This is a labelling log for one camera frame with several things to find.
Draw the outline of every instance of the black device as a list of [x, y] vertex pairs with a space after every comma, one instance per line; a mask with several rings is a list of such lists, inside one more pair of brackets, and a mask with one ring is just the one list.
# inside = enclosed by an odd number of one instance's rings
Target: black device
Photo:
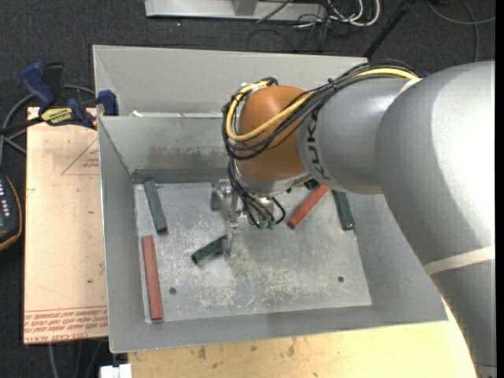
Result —
[[0, 251], [15, 243], [21, 231], [19, 198], [7, 175], [0, 170]]

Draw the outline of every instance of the red bar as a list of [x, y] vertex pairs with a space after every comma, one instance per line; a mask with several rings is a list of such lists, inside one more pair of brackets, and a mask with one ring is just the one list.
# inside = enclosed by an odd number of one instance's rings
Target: red bar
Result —
[[145, 277], [147, 281], [147, 296], [149, 297], [150, 319], [163, 319], [163, 301], [159, 287], [158, 261], [152, 235], [142, 237], [143, 261], [145, 263]]
[[287, 225], [294, 229], [296, 226], [302, 221], [303, 218], [306, 217], [306, 214], [310, 212], [310, 210], [322, 199], [329, 188], [324, 185], [320, 185], [313, 193], [306, 199], [306, 202], [302, 204], [297, 212], [295, 212], [294, 216], [291, 217]]

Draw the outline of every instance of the yellow clamp label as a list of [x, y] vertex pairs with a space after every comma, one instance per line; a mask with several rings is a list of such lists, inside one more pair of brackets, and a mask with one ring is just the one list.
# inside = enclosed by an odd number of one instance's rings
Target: yellow clamp label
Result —
[[72, 119], [72, 108], [49, 108], [40, 117], [45, 122], [50, 122], [52, 124], [60, 123], [64, 120]]

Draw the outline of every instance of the gray carpet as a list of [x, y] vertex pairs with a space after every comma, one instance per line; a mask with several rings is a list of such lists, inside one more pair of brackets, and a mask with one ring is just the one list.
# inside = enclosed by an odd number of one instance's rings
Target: gray carpet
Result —
[[[94, 44], [166, 46], [206, 50], [254, 50], [361, 56], [402, 0], [380, 0], [383, 14], [369, 28], [335, 26], [321, 36], [269, 22], [241, 20], [146, 19], [145, 0], [0, 0], [0, 121], [26, 95], [20, 72], [33, 61], [62, 61], [69, 83], [93, 87], [91, 47]], [[414, 68], [435, 72], [452, 65], [495, 58], [495, 22], [477, 28], [454, 24], [435, 15], [471, 21], [495, 15], [496, 0], [434, 2], [418, 0], [373, 56], [394, 58]], [[6, 148], [3, 168], [24, 199], [24, 156]], [[24, 346], [23, 239], [0, 253], [0, 377], [52, 376], [47, 346]], [[97, 342], [58, 344], [54, 356], [61, 377], [85, 376]], [[107, 345], [98, 348], [96, 365], [112, 362]], [[95, 369], [91, 366], [90, 376]]]

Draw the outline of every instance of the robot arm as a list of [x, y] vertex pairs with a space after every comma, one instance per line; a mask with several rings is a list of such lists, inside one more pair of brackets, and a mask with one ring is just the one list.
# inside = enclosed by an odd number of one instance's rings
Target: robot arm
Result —
[[425, 79], [395, 63], [360, 65], [312, 91], [275, 83], [247, 86], [224, 108], [230, 175], [248, 213], [310, 178], [383, 193], [466, 327], [475, 363], [496, 375], [495, 63]]

